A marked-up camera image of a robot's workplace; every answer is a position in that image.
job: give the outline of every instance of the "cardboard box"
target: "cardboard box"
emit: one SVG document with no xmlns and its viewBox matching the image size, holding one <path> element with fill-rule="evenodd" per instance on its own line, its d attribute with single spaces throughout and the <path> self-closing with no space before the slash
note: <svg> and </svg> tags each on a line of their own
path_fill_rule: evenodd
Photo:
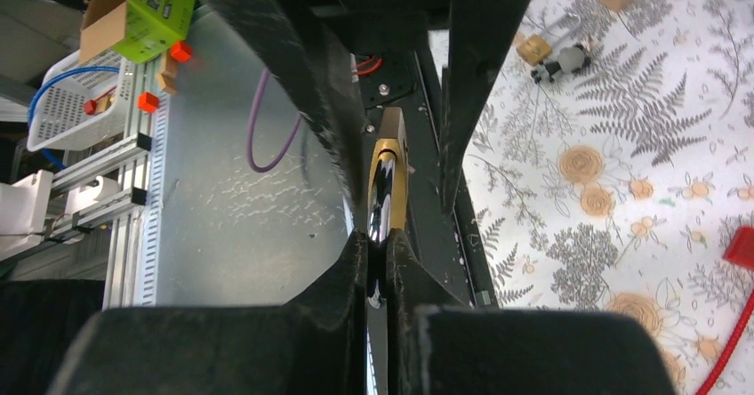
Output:
<svg viewBox="0 0 754 395">
<path fill-rule="evenodd" d="M 196 0 L 91 0 L 81 28 L 83 64 L 112 49 L 143 63 L 185 39 Z"/>
</svg>

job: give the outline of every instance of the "red plastic corner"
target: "red plastic corner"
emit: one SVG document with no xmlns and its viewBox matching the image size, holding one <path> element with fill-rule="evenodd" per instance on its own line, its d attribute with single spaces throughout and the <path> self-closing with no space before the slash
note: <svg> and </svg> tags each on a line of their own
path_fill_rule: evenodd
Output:
<svg viewBox="0 0 754 395">
<path fill-rule="evenodd" d="M 731 239 L 723 258 L 733 264 L 754 270 L 754 228 L 740 227 Z"/>
<path fill-rule="evenodd" d="M 185 41 L 178 41 L 170 47 L 170 55 L 175 60 L 185 63 L 191 59 L 191 46 Z"/>
<path fill-rule="evenodd" d="M 153 93 L 142 93 L 139 96 L 139 109 L 152 113 L 160 106 L 160 99 Z"/>
<path fill-rule="evenodd" d="M 86 103 L 84 103 L 84 113 L 87 115 L 94 115 L 94 112 L 97 111 L 97 101 L 96 100 L 89 100 Z"/>
</svg>

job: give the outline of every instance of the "red wire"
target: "red wire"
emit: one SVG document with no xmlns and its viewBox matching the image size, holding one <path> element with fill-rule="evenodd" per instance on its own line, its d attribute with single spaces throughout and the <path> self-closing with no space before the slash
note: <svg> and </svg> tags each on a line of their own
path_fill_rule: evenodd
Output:
<svg viewBox="0 0 754 395">
<path fill-rule="evenodd" d="M 374 71 L 379 69 L 380 66 L 382 66 L 382 58 L 379 58 L 377 62 L 374 63 L 374 66 L 371 66 L 369 69 L 359 70 L 358 72 L 356 72 L 356 74 L 359 75 L 360 77 L 363 77 L 363 76 L 369 75 L 370 73 L 373 73 Z"/>
<path fill-rule="evenodd" d="M 365 65 L 369 64 L 370 62 L 374 61 L 374 57 L 376 57 L 376 55 L 373 55 L 373 56 L 372 56 L 372 57 L 370 57 L 369 59 L 367 59 L 367 60 L 364 60 L 364 61 L 362 61 L 362 62 L 358 63 L 358 64 L 356 65 L 356 67 L 357 67 L 357 68 L 361 68 L 361 67 L 363 67 L 363 66 L 365 66 Z"/>
<path fill-rule="evenodd" d="M 726 343 L 726 347 L 723 349 L 723 352 L 720 354 L 718 362 L 712 368 L 710 375 L 708 375 L 707 380 L 702 383 L 702 386 L 696 392 L 696 395 L 707 395 L 710 389 L 712 389 L 712 386 L 723 373 L 728 360 L 730 359 L 731 355 L 733 355 L 735 345 L 738 344 L 739 339 L 741 339 L 743 330 L 746 328 L 746 324 L 749 322 L 749 318 L 751 317 L 752 312 L 754 312 L 754 291 L 749 294 L 749 300 L 746 302 L 746 306 L 744 306 L 741 312 L 741 316 L 738 318 L 738 322 L 735 324 L 733 333 L 728 339 L 728 343 Z"/>
<path fill-rule="evenodd" d="M 94 99 L 94 101 L 100 101 L 100 99 L 101 99 L 102 97 L 104 97 L 104 96 L 106 96 L 106 95 L 108 95 L 108 94 L 110 94 L 110 93 L 114 92 L 115 90 L 116 90 L 116 88 L 115 88 L 115 87 L 112 87 L 112 88 L 110 88 L 110 89 L 109 89 L 109 90 L 107 90 L 107 91 L 106 91 L 106 92 L 105 92 L 104 94 L 102 94 L 102 95 L 101 95 L 100 97 L 97 97 L 96 99 Z"/>
</svg>

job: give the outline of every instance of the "gold padlock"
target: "gold padlock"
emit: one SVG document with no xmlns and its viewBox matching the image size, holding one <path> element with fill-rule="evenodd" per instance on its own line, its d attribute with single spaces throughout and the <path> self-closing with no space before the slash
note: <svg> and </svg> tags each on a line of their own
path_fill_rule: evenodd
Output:
<svg viewBox="0 0 754 395">
<path fill-rule="evenodd" d="M 553 30 L 564 25 L 573 24 L 563 35 L 556 35 Z M 568 13 L 557 19 L 554 23 L 546 26 L 538 35 L 529 36 L 522 44 L 516 47 L 518 55 L 525 62 L 536 66 L 552 54 L 552 49 L 558 46 L 568 37 L 575 34 L 582 27 L 582 18 L 577 14 Z"/>
<path fill-rule="evenodd" d="M 97 100 L 97 107 L 94 110 L 94 115 L 99 115 L 100 113 L 104 113 L 105 110 L 110 109 L 110 106 L 112 106 L 113 101 L 115 100 L 116 97 L 114 94 L 108 94 L 106 97 Z"/>
<path fill-rule="evenodd" d="M 516 52 L 525 62 L 536 66 L 552 54 L 552 47 L 541 36 L 531 35 L 516 47 Z"/>
</svg>

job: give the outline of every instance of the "silver metal panel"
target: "silver metal panel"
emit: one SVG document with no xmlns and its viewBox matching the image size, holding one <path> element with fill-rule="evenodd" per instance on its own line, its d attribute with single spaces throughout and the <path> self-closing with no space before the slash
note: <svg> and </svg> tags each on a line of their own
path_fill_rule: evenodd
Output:
<svg viewBox="0 0 754 395">
<path fill-rule="evenodd" d="M 63 193 L 94 180 L 98 175 L 107 174 L 117 169 L 128 160 L 138 159 L 148 153 L 139 146 L 138 136 L 134 134 L 118 143 L 97 152 L 84 162 L 70 165 L 55 174 L 52 180 L 52 192 Z"/>
<path fill-rule="evenodd" d="M 156 93 L 155 60 L 137 65 L 133 76 L 133 96 L 142 92 Z M 124 127 L 124 138 L 136 133 L 151 132 L 152 116 L 140 111 L 136 100 L 132 101 Z M 118 173 L 120 190 L 129 188 L 147 189 L 148 156 L 126 161 Z M 108 272 L 105 279 L 103 308 L 116 308 L 133 304 L 133 292 L 137 284 L 137 269 L 140 257 L 143 209 L 134 211 L 113 221 L 113 232 L 108 256 Z"/>
<path fill-rule="evenodd" d="M 171 100 L 156 304 L 285 302 L 322 274 L 346 239 L 343 201 L 325 152 L 301 125 L 282 163 L 253 173 L 246 123 L 262 65 L 213 13 L 198 20 Z M 267 164 L 296 110 L 275 82 L 257 124 Z"/>
<path fill-rule="evenodd" d="M 11 280 L 104 279 L 108 267 L 109 230 L 95 230 L 81 242 L 54 246 L 18 262 Z"/>
</svg>

